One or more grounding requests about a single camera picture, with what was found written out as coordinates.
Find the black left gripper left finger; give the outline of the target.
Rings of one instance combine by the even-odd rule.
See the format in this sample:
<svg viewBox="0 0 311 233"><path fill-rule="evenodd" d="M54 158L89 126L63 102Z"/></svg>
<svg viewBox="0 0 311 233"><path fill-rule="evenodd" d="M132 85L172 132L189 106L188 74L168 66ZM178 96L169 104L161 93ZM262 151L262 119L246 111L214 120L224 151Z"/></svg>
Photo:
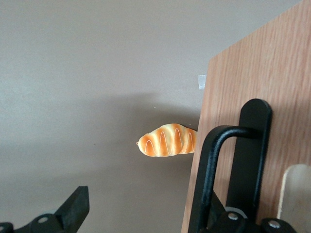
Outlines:
<svg viewBox="0 0 311 233"><path fill-rule="evenodd" d="M10 222L2 222L2 233L76 233L89 213L89 190L79 186L53 214L43 214L27 225L15 229Z"/></svg>

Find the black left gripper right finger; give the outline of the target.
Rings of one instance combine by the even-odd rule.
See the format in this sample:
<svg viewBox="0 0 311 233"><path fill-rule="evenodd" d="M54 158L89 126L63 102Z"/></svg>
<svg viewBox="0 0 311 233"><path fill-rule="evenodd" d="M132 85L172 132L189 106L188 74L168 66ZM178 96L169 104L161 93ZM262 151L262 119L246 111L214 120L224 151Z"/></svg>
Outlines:
<svg viewBox="0 0 311 233"><path fill-rule="evenodd" d="M294 233L286 221L265 218L256 224L235 211L226 211L215 193L212 194L207 233Z"/></svg>

